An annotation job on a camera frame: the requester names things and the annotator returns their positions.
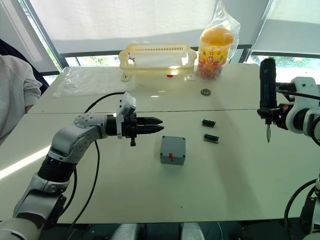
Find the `gray box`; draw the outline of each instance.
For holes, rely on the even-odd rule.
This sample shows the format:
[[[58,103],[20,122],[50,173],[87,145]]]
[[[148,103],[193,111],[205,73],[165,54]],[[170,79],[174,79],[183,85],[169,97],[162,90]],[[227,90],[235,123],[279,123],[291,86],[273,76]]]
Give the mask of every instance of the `gray box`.
[[[160,159],[162,164],[183,165],[186,159],[186,138],[162,136]]]

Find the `yellow lid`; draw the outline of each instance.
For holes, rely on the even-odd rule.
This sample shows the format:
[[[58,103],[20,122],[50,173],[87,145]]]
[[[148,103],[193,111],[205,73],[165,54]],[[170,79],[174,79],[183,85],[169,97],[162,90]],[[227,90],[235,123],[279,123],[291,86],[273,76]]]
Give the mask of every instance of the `yellow lid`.
[[[201,35],[201,41],[211,46],[226,46],[232,44],[234,35],[222,27],[211,27]]]

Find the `person's hand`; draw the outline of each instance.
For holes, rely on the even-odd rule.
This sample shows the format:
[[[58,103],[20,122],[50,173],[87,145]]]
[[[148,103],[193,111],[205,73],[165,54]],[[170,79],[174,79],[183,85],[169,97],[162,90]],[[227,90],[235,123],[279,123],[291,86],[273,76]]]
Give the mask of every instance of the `person's hand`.
[[[27,112],[32,108],[32,106],[33,106],[33,105],[26,106],[26,107],[25,107],[25,113],[27,113]]]

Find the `metal bearing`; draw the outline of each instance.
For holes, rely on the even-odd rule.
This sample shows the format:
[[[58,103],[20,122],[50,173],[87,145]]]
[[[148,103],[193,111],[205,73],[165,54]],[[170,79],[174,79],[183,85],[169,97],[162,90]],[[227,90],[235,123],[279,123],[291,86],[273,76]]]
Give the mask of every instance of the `metal bearing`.
[[[201,90],[201,94],[204,96],[209,96],[211,94],[211,91],[208,88],[204,88]]]

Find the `plastic container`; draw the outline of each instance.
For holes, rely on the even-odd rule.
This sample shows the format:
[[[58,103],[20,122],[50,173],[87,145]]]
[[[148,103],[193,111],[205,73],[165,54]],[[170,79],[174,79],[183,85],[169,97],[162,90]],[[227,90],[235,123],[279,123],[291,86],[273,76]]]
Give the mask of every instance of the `plastic container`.
[[[216,78],[226,64],[229,50],[234,42],[232,32],[222,27],[204,31],[199,44],[197,74],[203,78]]]
[[[187,43],[132,43],[119,54],[121,78],[131,75],[186,75],[194,80],[197,53]]]

